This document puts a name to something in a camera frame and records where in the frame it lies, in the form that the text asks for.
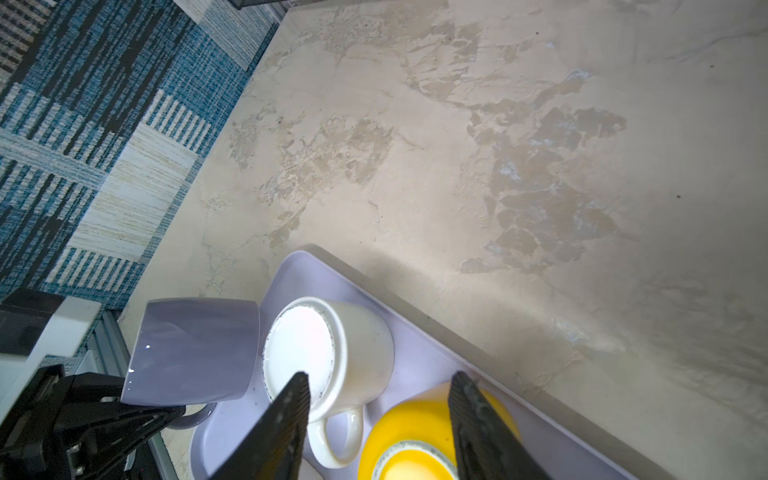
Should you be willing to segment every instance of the mug rim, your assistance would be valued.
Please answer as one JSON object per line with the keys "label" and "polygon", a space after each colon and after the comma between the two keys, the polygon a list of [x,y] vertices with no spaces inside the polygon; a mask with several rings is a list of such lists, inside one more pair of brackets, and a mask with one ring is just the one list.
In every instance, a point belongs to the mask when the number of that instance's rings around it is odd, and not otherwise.
{"label": "mug rim", "polygon": [[[347,370],[347,345],[346,345],[346,332],[344,331],[343,325],[341,323],[341,319],[339,318],[339,314],[336,312],[336,309],[334,309],[327,301],[318,298],[316,296],[303,296],[301,298],[295,299],[288,305],[286,305],[280,313],[277,314],[275,317],[275,320],[272,322],[272,325],[270,326],[270,330],[266,335],[266,338],[269,338],[270,333],[272,333],[272,328],[277,324],[277,320],[289,309],[292,309],[295,306],[310,306],[312,308],[315,308],[316,310],[319,310],[320,316],[323,318],[323,321],[326,323],[326,326],[328,327],[328,330],[331,334],[331,339],[333,341],[333,369],[331,372],[331,376],[328,379],[328,385],[326,389],[323,391],[323,394],[317,399],[317,403],[315,405],[310,404],[310,417],[309,422],[316,422],[317,420],[320,420],[323,418],[332,408],[334,402],[339,398],[339,395],[341,394],[342,387],[344,385],[344,379],[346,378],[346,370]],[[261,364],[262,364],[262,380],[264,384],[264,389],[266,390],[266,396],[269,398],[270,402],[273,402],[276,395],[272,395],[272,392],[270,391],[270,386],[267,385],[267,375],[266,375],[266,362],[264,362],[264,354],[266,353],[266,339],[264,340],[264,348],[261,352]]]}

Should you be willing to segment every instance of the blue rug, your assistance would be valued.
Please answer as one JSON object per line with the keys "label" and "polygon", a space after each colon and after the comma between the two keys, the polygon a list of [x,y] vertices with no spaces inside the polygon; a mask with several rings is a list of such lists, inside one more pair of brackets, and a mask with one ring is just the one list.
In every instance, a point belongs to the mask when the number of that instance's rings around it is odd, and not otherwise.
{"label": "blue rug", "polygon": [[121,309],[281,12],[3,3],[0,297],[29,286]]}

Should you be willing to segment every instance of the purple tray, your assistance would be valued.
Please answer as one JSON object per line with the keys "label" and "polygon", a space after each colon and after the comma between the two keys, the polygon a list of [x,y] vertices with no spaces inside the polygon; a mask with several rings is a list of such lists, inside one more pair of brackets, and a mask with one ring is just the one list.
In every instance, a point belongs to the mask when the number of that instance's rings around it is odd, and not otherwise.
{"label": "purple tray", "polygon": [[[242,399],[219,403],[213,415],[194,433],[190,465],[196,480],[207,480],[224,463],[269,405],[262,380],[261,348],[277,314],[302,296],[365,306],[378,313],[392,331],[395,370],[384,393],[364,408],[364,438],[388,409],[449,381],[456,370],[464,370],[504,403],[520,429],[525,448],[552,478],[636,478],[314,255],[298,250],[280,265],[261,303],[260,339],[256,346],[259,364],[253,371],[248,393]],[[328,422],[329,440],[336,451],[343,446],[345,428],[343,415]],[[357,478],[359,455],[345,468],[329,470],[317,463],[309,442],[304,443],[304,458],[325,480]]]}

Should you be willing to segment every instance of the dark object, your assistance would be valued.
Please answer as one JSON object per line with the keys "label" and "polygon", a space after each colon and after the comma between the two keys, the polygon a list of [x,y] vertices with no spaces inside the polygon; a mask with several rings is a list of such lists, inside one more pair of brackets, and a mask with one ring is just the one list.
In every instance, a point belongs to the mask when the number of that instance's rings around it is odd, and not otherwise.
{"label": "dark object", "polygon": [[63,375],[39,369],[0,425],[0,479],[123,478],[128,454],[184,414],[114,401],[121,377]]}
{"label": "dark object", "polygon": [[309,417],[309,377],[298,372],[211,480],[296,480]]}
{"label": "dark object", "polygon": [[0,303],[0,353],[28,356],[64,297],[18,288]]}
{"label": "dark object", "polygon": [[451,379],[448,408],[461,480],[549,480],[464,372]]}
{"label": "dark object", "polygon": [[253,7],[254,5],[264,5],[265,3],[277,3],[280,0],[230,0],[234,8],[240,10],[242,7]]}

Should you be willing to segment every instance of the cup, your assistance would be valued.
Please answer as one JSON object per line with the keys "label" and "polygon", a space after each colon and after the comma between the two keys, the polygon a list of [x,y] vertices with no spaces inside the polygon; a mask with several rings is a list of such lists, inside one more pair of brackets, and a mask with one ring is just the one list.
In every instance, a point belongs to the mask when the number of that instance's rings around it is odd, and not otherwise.
{"label": "cup", "polygon": [[[273,401],[295,372],[310,377],[307,437],[326,468],[347,466],[362,444],[362,408],[382,394],[395,363],[392,334],[374,312],[316,297],[294,300],[277,316],[263,350],[266,393]],[[329,417],[346,413],[341,454],[330,446]]]}

